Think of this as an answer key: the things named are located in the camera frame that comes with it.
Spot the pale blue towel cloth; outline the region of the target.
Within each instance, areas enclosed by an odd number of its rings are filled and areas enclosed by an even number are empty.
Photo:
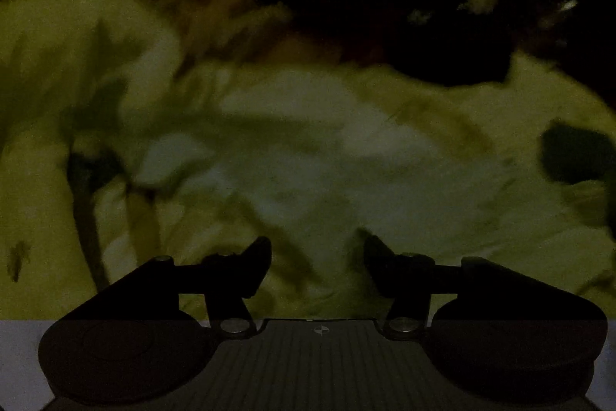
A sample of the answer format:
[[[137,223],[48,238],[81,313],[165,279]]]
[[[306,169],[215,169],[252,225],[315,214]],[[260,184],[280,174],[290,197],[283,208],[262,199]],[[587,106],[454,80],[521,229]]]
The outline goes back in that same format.
[[[444,90],[383,70],[203,66],[147,132],[138,184],[244,206],[331,287],[360,228],[430,255],[492,244],[516,171]]]

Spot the floral white bed quilt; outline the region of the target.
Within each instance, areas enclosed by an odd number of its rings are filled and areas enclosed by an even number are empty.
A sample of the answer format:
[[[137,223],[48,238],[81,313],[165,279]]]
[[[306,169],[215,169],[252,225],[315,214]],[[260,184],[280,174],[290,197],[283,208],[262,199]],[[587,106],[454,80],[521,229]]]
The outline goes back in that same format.
[[[178,66],[173,29],[138,0],[2,2],[2,317],[57,319],[96,293],[75,209],[94,220],[95,264],[109,282],[155,255],[195,264],[212,252],[240,252],[265,235],[274,259],[248,303],[255,317],[366,311],[370,302],[350,266],[357,230],[343,250],[341,283],[331,287],[302,249],[244,206],[188,205],[136,182],[157,103],[187,76],[174,78]],[[442,90],[516,171],[494,203],[492,244],[458,255],[418,253],[447,265],[479,255],[571,292],[606,277],[614,244],[600,222],[603,189],[595,180],[572,188],[551,183],[540,167],[539,139],[556,120],[613,136],[608,109],[523,56],[505,87]]]

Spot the dark folded cloth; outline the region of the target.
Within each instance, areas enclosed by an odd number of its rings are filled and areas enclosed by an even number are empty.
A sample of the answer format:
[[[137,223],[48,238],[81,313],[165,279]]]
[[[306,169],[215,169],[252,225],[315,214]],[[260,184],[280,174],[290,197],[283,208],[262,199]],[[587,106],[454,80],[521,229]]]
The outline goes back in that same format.
[[[608,181],[615,173],[615,146],[596,130],[553,122],[541,134],[540,164],[557,183],[576,185],[586,180]]]

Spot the patterned yellow black blanket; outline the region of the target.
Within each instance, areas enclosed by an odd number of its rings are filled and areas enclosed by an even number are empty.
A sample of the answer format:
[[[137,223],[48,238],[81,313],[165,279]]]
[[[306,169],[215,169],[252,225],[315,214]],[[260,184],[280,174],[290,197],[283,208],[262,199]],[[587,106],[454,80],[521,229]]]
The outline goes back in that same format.
[[[253,0],[142,0],[157,9],[179,35],[186,59],[244,59],[264,32],[287,19],[279,6]]]

